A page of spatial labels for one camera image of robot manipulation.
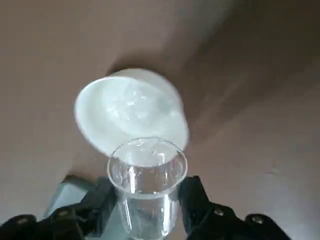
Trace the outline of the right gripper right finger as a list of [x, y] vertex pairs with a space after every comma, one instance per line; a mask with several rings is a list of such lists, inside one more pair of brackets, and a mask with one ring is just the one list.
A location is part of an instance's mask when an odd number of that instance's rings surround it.
[[269, 216], [238, 218], [232, 208], [209, 200], [199, 176], [186, 177], [178, 199], [188, 240], [290, 240]]

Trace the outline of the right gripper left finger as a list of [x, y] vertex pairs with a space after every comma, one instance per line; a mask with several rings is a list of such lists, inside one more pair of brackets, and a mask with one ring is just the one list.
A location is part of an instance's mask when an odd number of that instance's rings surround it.
[[16, 215], [0, 226], [2, 240], [84, 240], [101, 237], [117, 202], [111, 182], [100, 181], [79, 202], [56, 209], [37, 220], [32, 214]]

